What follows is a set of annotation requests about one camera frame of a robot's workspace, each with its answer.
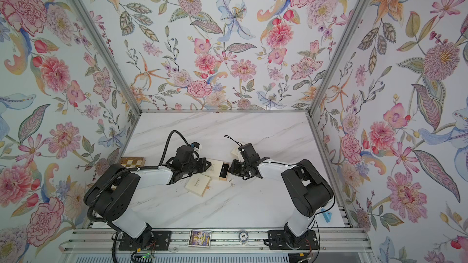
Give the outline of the cream drawer jewelry box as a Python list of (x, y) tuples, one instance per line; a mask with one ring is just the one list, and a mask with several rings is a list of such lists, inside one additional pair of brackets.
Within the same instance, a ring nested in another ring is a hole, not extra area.
[(209, 184), (211, 178), (203, 174), (193, 175), (185, 185), (185, 189), (192, 194), (203, 197)]

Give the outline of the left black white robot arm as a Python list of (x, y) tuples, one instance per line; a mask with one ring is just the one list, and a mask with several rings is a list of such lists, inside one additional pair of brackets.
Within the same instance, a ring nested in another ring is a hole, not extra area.
[(212, 163), (199, 156), (196, 145), (181, 146), (167, 164), (126, 168), (111, 165), (84, 196), (87, 217), (92, 222), (104, 222), (114, 230), (146, 243), (152, 227), (131, 208), (137, 190), (155, 185), (172, 185), (201, 174)]

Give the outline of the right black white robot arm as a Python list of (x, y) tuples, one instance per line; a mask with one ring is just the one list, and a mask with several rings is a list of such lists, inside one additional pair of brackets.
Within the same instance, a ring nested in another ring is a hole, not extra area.
[(260, 157), (251, 143), (238, 143), (242, 160), (233, 160), (229, 172), (244, 181), (252, 178), (282, 182), (295, 207), (285, 224), (285, 236), (299, 239), (305, 236), (316, 215), (325, 213), (329, 202), (335, 203), (334, 192), (309, 160), (294, 164)]

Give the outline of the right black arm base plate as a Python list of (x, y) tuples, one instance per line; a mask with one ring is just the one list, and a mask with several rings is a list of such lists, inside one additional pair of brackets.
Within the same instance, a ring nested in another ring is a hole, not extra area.
[(263, 240), (270, 250), (318, 250), (319, 239), (313, 230), (307, 230), (303, 235), (296, 237), (286, 230), (269, 230), (267, 239)]

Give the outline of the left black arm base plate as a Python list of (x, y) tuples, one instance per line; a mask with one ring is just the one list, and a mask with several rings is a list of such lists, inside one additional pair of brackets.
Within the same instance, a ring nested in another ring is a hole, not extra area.
[(123, 234), (119, 244), (119, 251), (135, 251), (141, 250), (156, 250), (168, 251), (171, 241), (171, 231), (154, 231), (144, 232), (138, 238), (132, 238), (126, 233)]

